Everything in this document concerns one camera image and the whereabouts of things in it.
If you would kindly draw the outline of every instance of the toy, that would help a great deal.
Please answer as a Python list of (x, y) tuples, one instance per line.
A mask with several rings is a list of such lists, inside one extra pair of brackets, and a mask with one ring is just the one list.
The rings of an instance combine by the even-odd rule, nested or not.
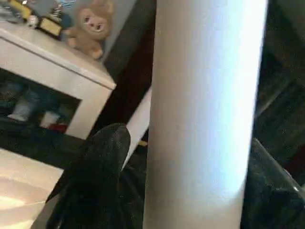
[(35, 15), (31, 15), (27, 20), (27, 26), (30, 27), (31, 29), (35, 29), (38, 25), (38, 22), (39, 22), (38, 17)]
[(99, 42), (108, 37), (112, 28), (113, 2), (93, 0), (78, 11), (76, 25), (64, 31), (67, 44), (93, 59), (99, 59), (102, 47)]
[(23, 87), (22, 84), (11, 81), (5, 81), (0, 87), (0, 116), (12, 113)]
[(61, 22), (61, 16), (62, 16), (62, 4), (59, 3), (57, 4), (56, 7), (54, 7), (51, 10), (50, 17), (57, 22)]
[(60, 115), (53, 111), (46, 111), (41, 122), (40, 127), (49, 128), (50, 125), (53, 125), (57, 122)]
[(33, 111), (37, 109), (38, 102), (39, 95), (35, 91), (28, 89), (19, 98), (13, 113), (8, 115), (8, 117), (23, 122), (28, 121)]

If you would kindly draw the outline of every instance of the white tube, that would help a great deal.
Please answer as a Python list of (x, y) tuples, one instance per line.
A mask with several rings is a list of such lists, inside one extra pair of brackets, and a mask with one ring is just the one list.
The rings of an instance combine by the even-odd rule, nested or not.
[(266, 0), (159, 0), (144, 229), (238, 229)]
[(151, 108), (151, 97), (152, 97), (152, 88), (150, 87), (127, 124), (127, 129), (130, 133), (131, 142), (123, 168), (126, 166), (134, 150), (138, 146), (139, 141), (142, 139), (142, 137), (144, 136), (145, 132), (148, 129), (150, 108)]

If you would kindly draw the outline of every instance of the plush toy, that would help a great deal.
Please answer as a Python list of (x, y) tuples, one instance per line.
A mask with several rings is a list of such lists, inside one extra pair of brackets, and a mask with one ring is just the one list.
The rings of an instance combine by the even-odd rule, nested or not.
[(86, 55), (99, 59), (102, 54), (100, 42), (110, 35), (112, 28), (113, 2), (93, 0), (78, 11), (74, 27), (64, 31), (67, 44)]

